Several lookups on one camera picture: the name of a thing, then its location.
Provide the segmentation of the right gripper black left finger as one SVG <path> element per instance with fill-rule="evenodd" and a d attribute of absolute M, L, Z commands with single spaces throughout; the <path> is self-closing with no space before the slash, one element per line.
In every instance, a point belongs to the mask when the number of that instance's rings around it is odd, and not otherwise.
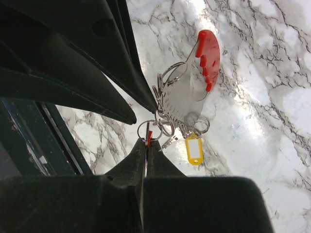
<path fill-rule="evenodd" d="M 146 147 L 104 175 L 19 176 L 0 182 L 3 233 L 140 233 Z"/>

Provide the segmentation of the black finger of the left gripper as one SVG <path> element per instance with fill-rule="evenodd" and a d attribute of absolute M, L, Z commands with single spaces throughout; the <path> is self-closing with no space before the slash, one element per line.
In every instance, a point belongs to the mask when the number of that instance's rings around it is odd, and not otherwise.
<path fill-rule="evenodd" d="M 2 0 L 65 37 L 79 54 L 148 111 L 155 98 L 140 68 L 126 7 L 117 0 Z"/>
<path fill-rule="evenodd" d="M 135 113 L 107 77 L 56 33 L 0 34 L 0 95 L 86 110 L 135 124 Z"/>

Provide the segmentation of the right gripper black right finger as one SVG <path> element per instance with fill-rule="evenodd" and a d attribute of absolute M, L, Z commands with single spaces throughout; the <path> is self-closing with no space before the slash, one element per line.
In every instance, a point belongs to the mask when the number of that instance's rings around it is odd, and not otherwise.
<path fill-rule="evenodd" d="M 140 140 L 147 166 L 142 182 L 143 233 L 271 233 L 257 185 L 236 176 L 185 176 L 159 150 Z"/>

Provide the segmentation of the metal red key organizer plate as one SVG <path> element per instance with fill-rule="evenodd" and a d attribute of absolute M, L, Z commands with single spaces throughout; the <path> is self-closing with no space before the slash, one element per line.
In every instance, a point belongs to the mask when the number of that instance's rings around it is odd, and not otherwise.
<path fill-rule="evenodd" d="M 189 122 L 200 115 L 208 93 L 217 82 L 220 47 L 215 34 L 201 30 L 188 58 L 158 75 L 153 90 L 160 112 L 174 122 Z"/>

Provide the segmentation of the large red key tag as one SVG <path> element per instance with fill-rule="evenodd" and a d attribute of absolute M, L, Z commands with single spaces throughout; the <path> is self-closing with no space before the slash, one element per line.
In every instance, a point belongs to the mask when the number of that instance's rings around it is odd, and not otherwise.
<path fill-rule="evenodd" d="M 149 146 L 152 140 L 153 132 L 150 130 L 150 121 L 147 122 L 146 125 L 146 138 L 145 138 L 145 177 L 147 176 L 147 168 L 148 168 L 148 153 L 149 153 Z"/>

